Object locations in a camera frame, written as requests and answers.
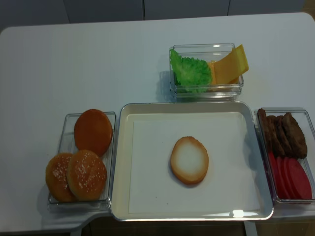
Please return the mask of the brown meat patty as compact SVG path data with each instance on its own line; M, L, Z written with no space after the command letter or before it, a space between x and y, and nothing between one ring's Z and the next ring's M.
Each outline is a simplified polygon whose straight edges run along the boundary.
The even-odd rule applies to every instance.
M277 116L275 120L275 129L279 142L287 157L293 157L294 153L283 129L283 116Z
M265 110L260 108L258 109L257 114L260 118L260 124L263 131L263 136L264 136L264 141L266 144L267 151L273 152L271 133L269 130L269 122L268 122Z
M292 113L286 113L283 117L283 129L297 159L304 159L308 154L305 135Z
M275 119L274 116L267 116L273 153L276 157L286 157L286 153L277 137L277 133L275 130L275 125L274 125L274 119Z

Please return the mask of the bottom bun on tray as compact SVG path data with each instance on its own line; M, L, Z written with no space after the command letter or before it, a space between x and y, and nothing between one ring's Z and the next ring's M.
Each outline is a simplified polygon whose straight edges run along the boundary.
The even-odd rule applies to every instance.
M192 136L180 138L170 156L170 167L175 177L186 185L200 183L209 168L209 155L201 142Z

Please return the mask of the middle red tomato slice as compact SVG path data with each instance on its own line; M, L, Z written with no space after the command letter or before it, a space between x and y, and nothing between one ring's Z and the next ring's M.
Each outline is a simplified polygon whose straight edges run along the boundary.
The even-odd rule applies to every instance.
M283 199L297 199L297 195L294 193L291 183L288 179L287 174L284 171L284 159L282 157L277 157L277 166L280 175L280 182L282 187Z

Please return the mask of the rightmost brown meat patty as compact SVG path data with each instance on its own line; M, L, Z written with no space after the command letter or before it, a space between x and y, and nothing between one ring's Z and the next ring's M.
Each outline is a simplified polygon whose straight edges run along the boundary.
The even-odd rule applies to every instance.
M283 129L297 159L304 159L308 154L305 135L292 113L286 113L283 117Z

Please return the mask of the white rectangular serving tray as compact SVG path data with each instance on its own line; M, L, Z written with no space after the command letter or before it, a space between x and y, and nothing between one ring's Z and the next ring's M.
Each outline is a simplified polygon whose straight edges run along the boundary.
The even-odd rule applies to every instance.
M171 152L194 137L209 155L196 185L178 180ZM243 102L127 104L120 114L111 211L121 221L266 220L273 200L252 112Z

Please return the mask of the leftmost brown meat patty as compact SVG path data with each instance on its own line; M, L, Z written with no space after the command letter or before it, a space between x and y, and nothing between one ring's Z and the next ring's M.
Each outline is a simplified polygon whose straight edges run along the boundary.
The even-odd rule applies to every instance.
M260 108L258 109L257 114L260 118L260 124L263 131L263 136L264 136L264 141L266 144L267 151L273 152L271 133L269 130L269 122L268 122L265 110Z

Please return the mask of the clear bun container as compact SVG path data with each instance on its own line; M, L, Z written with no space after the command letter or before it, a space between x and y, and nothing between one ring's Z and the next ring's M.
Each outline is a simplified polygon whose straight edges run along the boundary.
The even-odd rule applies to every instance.
M70 152L72 154L78 151L74 140L74 126L79 113L68 114L65 116L61 138L59 141L58 153ZM111 206L111 188L112 188L112 170L113 170L113 150L115 144L115 135L113 135L111 144L106 153L102 156L102 161L107 169L107 180L103 192L98 200L78 201L70 203L61 203L57 201L52 194L48 195L47 208L50 212L70 213L70 212L108 212Z

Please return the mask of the left sesame bun top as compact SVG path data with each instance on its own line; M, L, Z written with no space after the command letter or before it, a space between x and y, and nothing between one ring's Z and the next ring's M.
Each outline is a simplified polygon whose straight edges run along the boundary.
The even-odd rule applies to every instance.
M45 171L45 180L51 195L59 202L76 202L76 197L69 189L67 168L72 153L63 152L54 156Z

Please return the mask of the flat orange cheese slice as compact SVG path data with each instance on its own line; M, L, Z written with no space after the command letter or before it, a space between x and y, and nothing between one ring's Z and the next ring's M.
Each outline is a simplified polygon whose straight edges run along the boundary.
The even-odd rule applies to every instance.
M217 77L216 77L216 74L215 74L215 68L214 68L214 63L215 61L214 60L211 60L210 62L207 62L210 70L211 70L211 76L212 76L212 81L211 81L211 84L212 85L219 85L219 84L223 84L222 82L218 81L217 80ZM229 82L229 84L237 84L239 83L239 77L235 78L234 80L231 80Z

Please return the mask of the red tomato slice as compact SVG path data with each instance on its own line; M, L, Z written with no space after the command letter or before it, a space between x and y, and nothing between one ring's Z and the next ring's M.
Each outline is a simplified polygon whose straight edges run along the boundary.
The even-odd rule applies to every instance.
M297 199L297 195L294 193L291 183L288 179L287 174L284 171L284 159L282 157L277 157L277 166L280 175L280 182L282 187L283 199Z
M310 181L296 159L286 157L284 159L284 171L288 176L294 193L297 195L297 199L310 200L313 198Z
M268 159L270 162L271 171L272 171L273 179L275 182L277 196L280 199L290 199L290 195L285 188L284 182L282 180L282 176L281 174L279 174L279 169L278 169L276 159L274 158L274 155L271 151L268 152Z

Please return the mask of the clear lettuce and cheese box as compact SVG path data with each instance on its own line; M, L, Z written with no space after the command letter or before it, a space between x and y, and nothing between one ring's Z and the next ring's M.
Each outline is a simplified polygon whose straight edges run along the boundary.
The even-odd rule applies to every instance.
M190 44L174 45L170 50L174 50L182 58L192 58L204 60L211 64L226 57L235 49L233 43L222 44ZM231 84L216 82L215 76L211 75L211 82L207 85L201 85L193 82L192 85L183 85L178 81L173 66L169 66L170 74L170 92L174 98L182 101L193 100L236 100L242 92L244 85L243 76L239 76Z

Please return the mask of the green lettuce leaf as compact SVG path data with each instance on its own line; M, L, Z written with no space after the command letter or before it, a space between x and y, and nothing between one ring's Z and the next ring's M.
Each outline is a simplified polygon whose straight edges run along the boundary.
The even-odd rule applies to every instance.
M190 93L205 92L204 88L212 81L211 70L205 60L182 58L178 82Z
M182 57L174 49L170 50L170 63L176 74L178 85L191 86L194 84L195 70L198 60Z

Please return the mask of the leftmost red tomato slice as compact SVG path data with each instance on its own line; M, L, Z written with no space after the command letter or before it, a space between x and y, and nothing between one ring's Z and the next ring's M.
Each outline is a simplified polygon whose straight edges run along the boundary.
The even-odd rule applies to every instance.
M290 199L290 195L285 188L284 182L282 180L282 176L281 174L279 174L279 169L278 169L276 159L274 158L274 155L271 151L268 152L268 159L270 162L271 171L272 171L273 179L275 182L277 196L280 199Z

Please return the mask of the right sesame bun top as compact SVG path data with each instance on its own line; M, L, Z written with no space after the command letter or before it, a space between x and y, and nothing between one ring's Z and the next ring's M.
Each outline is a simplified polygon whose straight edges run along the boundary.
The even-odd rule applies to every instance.
M70 191L78 200L95 201L105 188L107 169L97 154L84 149L71 157L66 177Z

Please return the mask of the upright yellow cheese slice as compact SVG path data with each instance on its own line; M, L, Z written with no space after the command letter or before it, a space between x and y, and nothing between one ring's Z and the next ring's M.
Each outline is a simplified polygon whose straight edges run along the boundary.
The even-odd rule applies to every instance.
M240 77L249 70L248 60L243 45L235 49L214 63L217 80L229 84L231 80Z

